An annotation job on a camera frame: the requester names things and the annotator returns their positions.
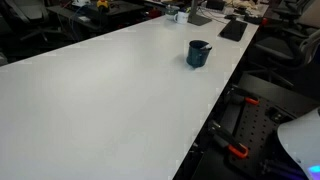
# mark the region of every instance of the mug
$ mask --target mug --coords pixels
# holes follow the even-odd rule
[[[189,13],[179,11],[178,14],[174,15],[174,21],[179,24],[187,24]]]
[[[179,7],[178,6],[167,6],[166,7],[166,17],[167,19],[169,20],[172,20],[174,19],[174,15],[176,15],[179,11]]]
[[[193,68],[204,66],[207,61],[211,45],[205,41],[194,40],[189,43],[189,52],[187,57],[187,63]]]

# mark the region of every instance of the dark blue mug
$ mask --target dark blue mug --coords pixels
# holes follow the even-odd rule
[[[200,40],[194,40],[189,43],[189,52],[187,63],[193,68],[204,66],[212,47],[207,48],[209,43]]]

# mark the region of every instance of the table surface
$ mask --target table surface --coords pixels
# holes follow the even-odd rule
[[[163,16],[1,67],[0,179],[172,179],[258,28],[224,26]]]
[[[108,13],[105,13],[107,16],[116,16],[119,14],[131,12],[131,11],[137,11],[137,10],[144,8],[143,6],[129,3],[129,2],[125,2],[125,1],[112,1],[112,4],[119,5],[120,8],[116,8],[116,7],[111,8]],[[89,6],[89,8],[97,8],[97,7],[93,3],[93,5]],[[83,24],[91,29],[100,29],[100,26],[98,24],[94,24],[91,21],[90,22],[83,22],[78,17],[85,16],[85,15],[75,14],[75,11],[72,11],[70,9],[62,8],[61,6],[51,6],[51,7],[47,7],[47,9],[51,12],[54,12],[54,13],[60,15],[60,16],[64,16],[66,18],[72,18],[74,21],[76,21],[80,24]]]
[[[251,14],[253,15],[258,15],[263,17],[264,14],[267,12],[268,8],[269,8],[269,5],[267,4],[258,4],[256,10],[250,9],[248,11],[250,11]]]

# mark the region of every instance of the chair armrest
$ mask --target chair armrest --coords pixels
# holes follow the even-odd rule
[[[295,30],[295,29],[292,29],[292,28],[282,28],[281,30],[283,32],[287,33],[287,34],[290,34],[290,35],[293,35],[293,36],[297,36],[297,37],[302,38],[302,39],[307,39],[309,37],[308,35],[305,35],[305,34],[299,32],[298,30]]]
[[[282,17],[285,17],[285,18],[293,18],[293,19],[298,19],[301,15],[297,12],[293,12],[291,11],[290,9],[280,9],[280,8],[277,8],[277,9],[273,9],[272,12],[275,12],[277,13],[280,18]]]
[[[299,48],[299,45],[294,40],[294,38],[290,37],[286,40],[287,45],[291,49],[291,52],[293,53],[293,61],[290,63],[290,66],[288,64],[284,63],[284,61],[274,61],[272,59],[269,59],[270,62],[273,64],[276,64],[278,67],[284,68],[284,69],[290,69],[290,70],[297,70],[300,67],[304,65],[303,63],[303,54]]]

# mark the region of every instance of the mug handle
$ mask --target mug handle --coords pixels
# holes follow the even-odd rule
[[[174,20],[175,22],[178,22],[177,18],[178,18],[178,14],[175,14],[174,17],[173,17],[173,20]]]

